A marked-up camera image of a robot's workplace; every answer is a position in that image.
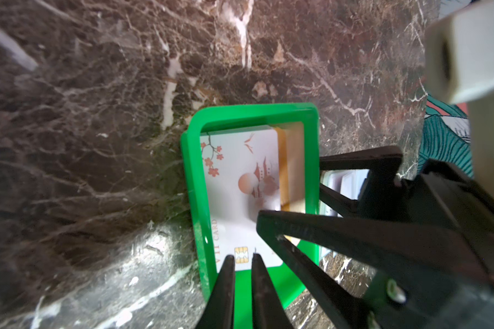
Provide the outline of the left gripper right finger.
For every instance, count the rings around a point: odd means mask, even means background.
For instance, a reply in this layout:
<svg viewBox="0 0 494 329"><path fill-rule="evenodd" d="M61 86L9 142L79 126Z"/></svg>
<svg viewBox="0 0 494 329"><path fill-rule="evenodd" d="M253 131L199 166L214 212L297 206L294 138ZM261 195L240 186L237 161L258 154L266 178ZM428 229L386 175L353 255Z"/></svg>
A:
<svg viewBox="0 0 494 329"><path fill-rule="evenodd" d="M293 329L262 256L256 253L254 253L252 259L251 285L253 327Z"/></svg>

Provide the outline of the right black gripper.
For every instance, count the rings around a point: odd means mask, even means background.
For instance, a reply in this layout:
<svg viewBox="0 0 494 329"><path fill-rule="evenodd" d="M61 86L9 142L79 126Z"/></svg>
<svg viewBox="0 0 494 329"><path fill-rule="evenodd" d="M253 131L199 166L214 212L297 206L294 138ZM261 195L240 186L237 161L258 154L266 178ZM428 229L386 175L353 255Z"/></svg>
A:
<svg viewBox="0 0 494 329"><path fill-rule="evenodd" d="M321 184L320 201L343 217L384 221L261 211L259 236L337 328L494 328L494 199L437 160L402 189L402 161L394 145L319 160L322 171L369 171L359 200ZM368 291L352 296L290 237L375 268Z"/></svg>

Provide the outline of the green plastic card tray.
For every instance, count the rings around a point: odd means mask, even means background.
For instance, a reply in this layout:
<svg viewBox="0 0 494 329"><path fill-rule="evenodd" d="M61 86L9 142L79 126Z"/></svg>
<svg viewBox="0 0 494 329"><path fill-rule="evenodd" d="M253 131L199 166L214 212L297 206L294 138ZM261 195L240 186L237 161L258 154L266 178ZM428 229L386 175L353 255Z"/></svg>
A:
<svg viewBox="0 0 494 329"><path fill-rule="evenodd" d="M287 123L302 123L305 133L305 212L318 215L319 192L319 113L312 103L251 104L214 106L199 110L192 118L188 129L181 136L181 151L187 192L191 208L192 223L198 256L201 289L204 300L209 301L218 279L218 271L211 262L215 261L214 243L211 242L211 220L209 200L204 181L200 135L228 129L254 126L282 126ZM252 327L251 270L235 275L234 328ZM269 276L284 308L288 307L305 290L305 285L284 263L268 269Z"/></svg>

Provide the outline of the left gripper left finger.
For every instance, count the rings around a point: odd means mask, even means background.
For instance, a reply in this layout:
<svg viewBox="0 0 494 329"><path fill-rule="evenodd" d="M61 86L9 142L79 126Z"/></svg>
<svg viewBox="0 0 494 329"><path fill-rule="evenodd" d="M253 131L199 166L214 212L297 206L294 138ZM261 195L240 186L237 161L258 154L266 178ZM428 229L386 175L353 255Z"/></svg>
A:
<svg viewBox="0 0 494 329"><path fill-rule="evenodd" d="M234 326L235 258L226 256L205 310L195 329Z"/></svg>

